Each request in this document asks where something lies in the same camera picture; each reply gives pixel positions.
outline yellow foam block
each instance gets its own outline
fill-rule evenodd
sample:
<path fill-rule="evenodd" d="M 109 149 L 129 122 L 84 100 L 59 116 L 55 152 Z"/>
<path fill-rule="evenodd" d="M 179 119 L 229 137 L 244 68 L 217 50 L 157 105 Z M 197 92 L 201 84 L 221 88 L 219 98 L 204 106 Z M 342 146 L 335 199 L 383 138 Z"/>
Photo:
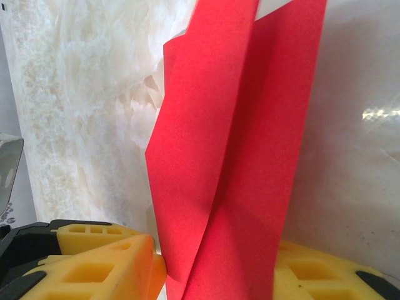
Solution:
<path fill-rule="evenodd" d="M 58 261 L 62 261 L 63 259 L 70 258 L 71 255 L 49 255 L 47 258 L 42 259 L 37 263 L 38 266 L 42 266 L 43 264 L 52 264 Z"/>
<path fill-rule="evenodd" d="M 356 271 L 370 267 L 282 242 L 275 267 L 274 300 L 384 300 Z"/>
<path fill-rule="evenodd" d="M 54 230 L 62 255 L 75 255 L 142 234 L 117 224 L 70 224 Z"/>
<path fill-rule="evenodd" d="M 47 276 L 21 300 L 155 300 L 166 279 L 147 234 L 51 261 L 27 273 Z"/>

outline folded red paper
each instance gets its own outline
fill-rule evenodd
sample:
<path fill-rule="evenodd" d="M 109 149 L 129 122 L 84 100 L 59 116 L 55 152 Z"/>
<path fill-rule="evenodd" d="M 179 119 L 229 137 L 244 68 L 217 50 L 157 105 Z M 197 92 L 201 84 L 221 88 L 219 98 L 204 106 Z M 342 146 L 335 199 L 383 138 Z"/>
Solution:
<path fill-rule="evenodd" d="M 146 151 L 168 299 L 271 299 L 326 0 L 199 0 Z"/>

